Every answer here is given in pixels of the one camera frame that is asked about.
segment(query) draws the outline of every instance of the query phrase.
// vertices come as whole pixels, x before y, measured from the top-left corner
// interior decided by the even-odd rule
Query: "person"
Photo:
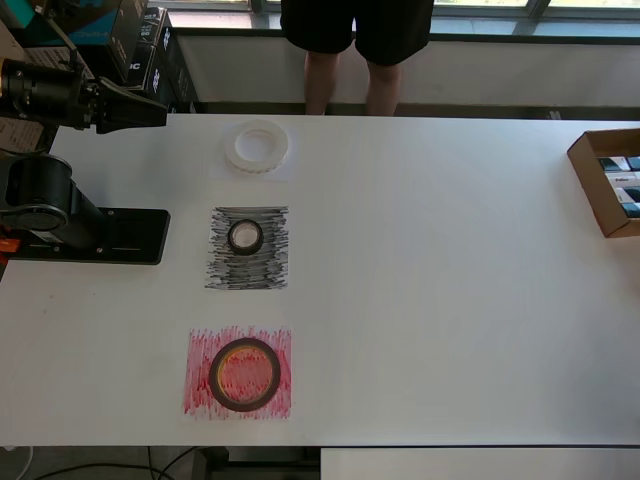
[[[323,115],[336,85],[340,53],[353,41],[369,67],[367,114],[391,116],[398,104],[400,63],[429,41],[434,0],[282,0],[285,37],[307,51],[308,115]]]

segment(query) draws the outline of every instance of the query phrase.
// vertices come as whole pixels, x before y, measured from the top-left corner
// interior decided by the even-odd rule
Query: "cable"
[[[151,462],[151,447],[147,447],[147,458],[149,459],[149,474],[151,475],[151,480],[156,480],[153,474],[153,463]]]
[[[24,477],[24,474],[27,473],[27,470],[29,470],[29,467],[31,466],[32,460],[33,460],[33,447],[29,447],[29,458],[27,459],[27,463],[25,463],[24,468],[20,472],[20,475],[16,477],[16,480],[20,480],[22,477]]]
[[[63,468],[62,470],[56,470],[55,472],[45,473],[44,475],[40,475],[39,477],[36,477],[33,480],[44,480],[45,478],[54,477],[56,475],[61,475],[63,473],[74,472],[76,470],[84,470],[85,468],[97,468],[97,467],[128,468],[132,470],[150,470],[151,469],[154,472],[160,473],[160,476],[164,475],[168,480],[175,480],[175,478],[167,475],[164,472],[160,472],[160,470],[158,470],[157,468],[150,468],[147,465],[127,465],[124,463],[87,463],[86,465],[78,465],[75,467]]]
[[[178,460],[180,460],[180,459],[181,459],[182,457],[184,457],[185,455],[187,455],[187,454],[189,454],[189,453],[193,452],[196,448],[198,448],[198,447],[191,447],[191,448],[188,448],[187,450],[185,450],[184,452],[182,452],[180,455],[178,455],[176,458],[174,458],[173,460],[171,460],[171,461],[169,462],[169,464],[168,464],[166,467],[164,467],[164,468],[162,469],[162,472],[160,472],[160,476],[158,477],[158,480],[162,480],[162,477],[166,477],[166,478],[168,478],[168,479],[171,479],[171,477],[169,477],[169,475],[167,475],[165,472],[166,472],[167,470],[169,470],[169,468],[171,468],[171,466],[172,466],[174,463],[176,463]]]

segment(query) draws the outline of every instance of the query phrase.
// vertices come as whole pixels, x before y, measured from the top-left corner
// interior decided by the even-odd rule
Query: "white table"
[[[164,208],[158,267],[11,262],[0,445],[635,444],[640,239],[606,240],[565,156],[632,124],[273,117],[290,182],[214,181],[225,127],[53,148],[96,205]],[[213,206],[291,207],[290,286],[204,289]],[[292,415],[181,413],[189,329],[290,325]]]

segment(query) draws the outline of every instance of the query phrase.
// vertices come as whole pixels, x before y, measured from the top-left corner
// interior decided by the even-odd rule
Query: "wall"
[[[301,102],[304,53],[283,38],[180,39],[202,101]],[[353,47],[336,102],[364,100]],[[640,46],[433,42],[405,64],[401,101],[423,104],[640,106]]]

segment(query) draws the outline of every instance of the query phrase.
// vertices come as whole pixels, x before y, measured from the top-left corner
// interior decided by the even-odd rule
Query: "window sill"
[[[163,6],[164,2],[151,2]],[[181,35],[281,37],[280,14],[211,10],[170,11]],[[640,22],[434,17],[433,41],[640,45]]]

